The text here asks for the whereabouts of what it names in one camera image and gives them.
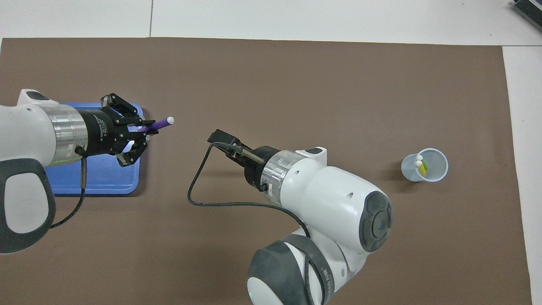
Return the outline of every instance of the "blue tray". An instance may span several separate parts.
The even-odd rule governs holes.
[[[99,109],[100,103],[63,103],[76,109]],[[138,114],[143,110],[137,104]],[[81,193],[81,163],[75,162],[45,169],[55,195],[79,195]],[[126,195],[133,192],[139,182],[139,160],[133,165],[121,167],[116,156],[98,155],[87,158],[87,188],[89,195]]]

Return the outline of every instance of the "clear plastic cup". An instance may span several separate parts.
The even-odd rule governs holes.
[[[420,170],[415,165],[417,155],[421,155],[427,164],[428,169],[425,176],[420,173]],[[437,182],[448,173],[448,159],[440,150],[426,148],[417,154],[406,156],[401,163],[401,171],[405,178],[413,182]]]

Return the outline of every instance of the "black cable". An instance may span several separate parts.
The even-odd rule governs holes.
[[[205,165],[205,163],[207,162],[207,158],[209,157],[209,154],[211,153],[211,149],[215,146],[220,146],[222,148],[227,148],[227,149],[234,149],[237,153],[241,153],[242,152],[242,147],[239,147],[237,145],[231,145],[231,144],[227,144],[227,143],[222,143],[222,142],[213,142],[209,145],[209,148],[207,148],[207,152],[205,153],[205,157],[203,157],[203,161],[202,161],[202,164],[199,166],[199,169],[196,173],[196,175],[194,176],[194,179],[192,180],[192,183],[190,184],[190,187],[188,188],[188,202],[190,202],[191,204],[195,205],[195,206],[212,206],[212,207],[220,207],[220,206],[257,206],[257,207],[268,207],[268,208],[272,208],[272,209],[277,209],[279,211],[282,211],[286,214],[288,214],[290,217],[292,217],[293,219],[295,219],[295,221],[297,221],[297,223],[301,226],[301,228],[303,229],[303,231],[305,232],[305,236],[307,237],[311,237],[311,234],[308,232],[308,229],[307,229],[307,226],[303,223],[303,221],[297,217],[297,215],[295,215],[294,213],[288,211],[287,209],[283,208],[283,207],[280,207],[280,206],[275,206],[275,205],[270,205],[270,204],[260,204],[258,202],[208,202],[208,203],[203,203],[203,202],[196,202],[196,201],[193,201],[192,200],[192,189],[194,188],[194,185],[196,184],[196,180],[198,180],[198,177],[200,175],[200,173],[202,172],[202,169],[203,169],[203,166]]]
[[[314,305],[314,300],[312,299],[312,293],[311,293],[311,284],[309,283],[309,276],[310,276],[309,268],[312,266],[309,260],[311,258],[309,257],[307,253],[304,253],[304,254],[305,254],[305,296],[307,297],[307,302],[309,303],[309,305]]]
[[[58,223],[51,225],[51,228],[60,226],[61,224],[68,221],[73,215],[75,215],[75,213],[77,213],[77,211],[83,204],[83,199],[85,199],[86,185],[87,185],[87,157],[83,157],[81,158],[81,195],[79,196],[79,202],[75,206],[75,209],[73,209],[73,211],[68,216],[66,216],[64,219],[62,219]]]
[[[318,269],[318,267],[316,266],[316,264],[312,261],[312,259],[310,257],[309,257],[309,262],[308,263],[313,268],[313,271]],[[315,274],[316,274],[316,278],[318,279],[318,282],[320,282],[320,289],[322,291],[322,304],[324,304],[324,301],[326,300],[326,294],[325,294],[326,290],[324,288],[324,279],[320,276],[320,274],[318,272],[315,272]]]

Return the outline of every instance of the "yellow marker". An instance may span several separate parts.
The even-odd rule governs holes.
[[[427,175],[427,173],[425,172],[425,167],[423,167],[423,163],[422,161],[420,160],[416,160],[416,166],[418,167],[418,170],[420,171],[420,174],[422,174],[422,176],[425,176]]]
[[[427,168],[427,163],[426,163],[425,160],[423,159],[422,155],[417,155],[417,156],[416,156],[416,160],[422,161],[423,168],[425,168],[425,170],[429,170],[429,168]]]

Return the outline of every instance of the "brown table surface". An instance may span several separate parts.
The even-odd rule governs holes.
[[[85,200],[33,247],[0,257],[1,304],[249,304],[253,253],[297,228],[256,207],[201,208],[186,191],[207,137],[328,149],[328,164],[393,203],[384,246],[330,304],[529,304],[500,47],[217,39],[4,39],[0,104],[23,88],[59,102],[111,92],[151,139],[129,197]],[[449,173],[412,183],[408,154],[443,151]],[[242,169],[211,154],[194,197],[253,200]],[[57,198],[57,220],[76,198]]]

